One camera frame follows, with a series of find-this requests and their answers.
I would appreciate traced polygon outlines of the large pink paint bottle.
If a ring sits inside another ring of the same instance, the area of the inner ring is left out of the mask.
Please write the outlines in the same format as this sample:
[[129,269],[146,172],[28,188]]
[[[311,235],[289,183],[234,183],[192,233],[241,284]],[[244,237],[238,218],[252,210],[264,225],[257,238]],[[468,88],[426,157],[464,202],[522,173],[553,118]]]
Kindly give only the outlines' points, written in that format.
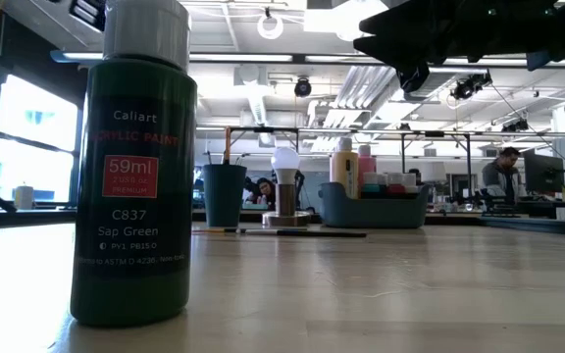
[[362,144],[358,147],[358,183],[364,185],[365,173],[375,173],[377,171],[376,158],[372,156],[371,146]]

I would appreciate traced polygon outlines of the black computer monitor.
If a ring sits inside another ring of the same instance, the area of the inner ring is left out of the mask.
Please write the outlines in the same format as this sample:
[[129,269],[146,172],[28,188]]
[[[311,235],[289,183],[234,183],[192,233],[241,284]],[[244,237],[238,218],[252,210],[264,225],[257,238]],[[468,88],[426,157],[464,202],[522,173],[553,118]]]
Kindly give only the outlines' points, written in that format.
[[525,186],[528,191],[561,192],[564,186],[564,165],[561,158],[543,156],[533,151],[523,154]]

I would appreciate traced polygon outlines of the black overhead frame beam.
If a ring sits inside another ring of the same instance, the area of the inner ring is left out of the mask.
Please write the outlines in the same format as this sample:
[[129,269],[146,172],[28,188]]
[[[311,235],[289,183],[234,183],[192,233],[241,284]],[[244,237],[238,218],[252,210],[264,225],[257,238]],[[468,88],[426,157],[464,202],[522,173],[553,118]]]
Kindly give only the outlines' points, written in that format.
[[[86,63],[100,61],[102,53],[67,52],[53,50],[51,58],[57,63]],[[326,55],[326,54],[249,54],[236,52],[194,52],[190,54],[191,64],[293,64],[293,65],[335,65],[335,66],[380,66],[382,63],[365,55]],[[448,58],[444,67],[473,67],[525,69],[527,60],[522,58],[483,58],[477,63],[469,63],[465,58]],[[565,60],[548,63],[545,69],[565,70]]]

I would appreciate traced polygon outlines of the background black metal frame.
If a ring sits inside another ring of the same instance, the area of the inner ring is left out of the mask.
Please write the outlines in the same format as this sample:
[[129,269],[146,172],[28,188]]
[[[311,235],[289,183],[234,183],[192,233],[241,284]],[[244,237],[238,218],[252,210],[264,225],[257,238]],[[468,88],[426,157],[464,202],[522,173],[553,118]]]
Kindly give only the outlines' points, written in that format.
[[[448,131],[448,130],[403,130],[403,129],[353,129],[353,128],[298,128],[298,127],[282,127],[282,126],[231,126],[232,133],[235,131],[240,131],[241,134],[246,134],[247,132],[268,133],[268,134],[283,134],[293,133],[296,135],[294,139],[291,139],[291,144],[296,150],[299,150],[299,137],[301,134],[315,134],[315,135],[325,135],[326,137],[331,137],[335,135],[354,137],[356,134],[367,134],[371,137],[382,137],[390,140],[400,141],[400,160],[402,171],[406,171],[406,148],[407,142],[417,141],[421,139],[431,139],[439,140],[446,139],[448,137],[452,138],[458,145],[460,145],[466,151],[466,164],[469,169],[471,169],[472,153],[471,153],[471,143],[472,137],[477,138],[489,137],[489,138],[500,138],[500,137],[517,137],[517,138],[537,138],[543,144],[549,143],[551,140],[556,138],[565,138],[565,132],[549,132],[549,131],[531,131],[531,132],[502,132],[502,131]],[[237,138],[231,138],[231,145],[233,145]]]

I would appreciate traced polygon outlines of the pale cylindrical container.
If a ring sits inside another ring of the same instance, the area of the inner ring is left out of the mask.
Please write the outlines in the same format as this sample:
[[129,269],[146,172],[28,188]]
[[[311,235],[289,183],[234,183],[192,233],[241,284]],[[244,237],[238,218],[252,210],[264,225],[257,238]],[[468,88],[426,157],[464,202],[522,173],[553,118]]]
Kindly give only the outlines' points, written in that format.
[[31,186],[20,185],[15,188],[14,205],[18,210],[31,210],[34,204],[34,189]]

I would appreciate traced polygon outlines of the white bulb on metal base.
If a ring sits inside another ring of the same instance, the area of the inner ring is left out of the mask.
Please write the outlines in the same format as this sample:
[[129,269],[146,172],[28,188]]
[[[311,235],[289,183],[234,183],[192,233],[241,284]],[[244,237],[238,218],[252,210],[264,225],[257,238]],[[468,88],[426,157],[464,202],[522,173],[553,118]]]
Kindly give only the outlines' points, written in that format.
[[296,210],[295,175],[300,164],[298,153],[288,147],[277,148],[271,164],[277,176],[276,209],[263,214],[263,226],[306,227],[311,221],[311,214]]

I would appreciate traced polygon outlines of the teal ribbed plastic cup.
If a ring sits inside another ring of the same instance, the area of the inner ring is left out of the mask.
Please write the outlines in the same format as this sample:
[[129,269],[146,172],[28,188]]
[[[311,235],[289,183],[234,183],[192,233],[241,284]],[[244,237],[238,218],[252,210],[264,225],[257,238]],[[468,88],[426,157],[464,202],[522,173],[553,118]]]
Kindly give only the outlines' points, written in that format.
[[204,203],[208,227],[237,227],[247,169],[240,165],[203,167]]

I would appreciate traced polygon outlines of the teal plastic bin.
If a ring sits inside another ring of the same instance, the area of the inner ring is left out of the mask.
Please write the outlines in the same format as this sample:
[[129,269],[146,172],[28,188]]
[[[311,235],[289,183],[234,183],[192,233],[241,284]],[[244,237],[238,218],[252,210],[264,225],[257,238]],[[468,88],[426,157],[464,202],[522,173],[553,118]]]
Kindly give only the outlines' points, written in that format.
[[324,225],[338,228],[418,228],[425,223],[431,187],[405,198],[352,199],[342,184],[327,182],[318,192]]

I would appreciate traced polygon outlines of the white cylindrical object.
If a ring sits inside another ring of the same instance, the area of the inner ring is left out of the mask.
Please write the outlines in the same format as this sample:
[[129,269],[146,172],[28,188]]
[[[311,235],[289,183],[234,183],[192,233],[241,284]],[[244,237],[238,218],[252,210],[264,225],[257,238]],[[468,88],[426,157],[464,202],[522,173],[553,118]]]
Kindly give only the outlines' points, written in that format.
[[426,162],[420,166],[420,174],[423,183],[447,181],[444,162]]

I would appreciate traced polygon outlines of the small green paint bottle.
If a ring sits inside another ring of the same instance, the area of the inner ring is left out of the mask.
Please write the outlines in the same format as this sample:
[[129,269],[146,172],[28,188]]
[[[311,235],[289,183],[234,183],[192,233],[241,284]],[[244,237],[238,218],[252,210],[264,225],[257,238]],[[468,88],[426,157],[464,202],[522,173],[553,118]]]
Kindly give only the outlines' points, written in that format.
[[85,97],[71,313],[112,328],[187,303],[197,85],[180,0],[106,0],[105,17]]

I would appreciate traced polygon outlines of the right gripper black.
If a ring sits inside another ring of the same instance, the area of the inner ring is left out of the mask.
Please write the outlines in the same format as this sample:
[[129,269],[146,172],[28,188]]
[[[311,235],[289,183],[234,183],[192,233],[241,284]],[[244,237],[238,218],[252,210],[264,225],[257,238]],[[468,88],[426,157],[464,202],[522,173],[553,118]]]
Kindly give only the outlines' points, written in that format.
[[445,59],[445,36],[460,0],[406,0],[359,23],[367,34],[353,40],[355,50],[397,66],[400,88],[412,93],[427,80],[429,63]]

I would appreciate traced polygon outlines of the person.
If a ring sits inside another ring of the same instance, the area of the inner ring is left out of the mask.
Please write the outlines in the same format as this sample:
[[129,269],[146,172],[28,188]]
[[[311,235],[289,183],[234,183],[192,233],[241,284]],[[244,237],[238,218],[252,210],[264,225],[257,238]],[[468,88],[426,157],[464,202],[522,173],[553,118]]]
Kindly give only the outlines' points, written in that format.
[[244,189],[248,192],[245,201],[253,204],[264,204],[269,210],[276,208],[276,187],[267,178],[261,177],[256,182],[246,177]]
[[520,152],[513,147],[501,150],[482,170],[484,188],[493,197],[504,196],[509,203],[527,195],[519,170],[515,167]]

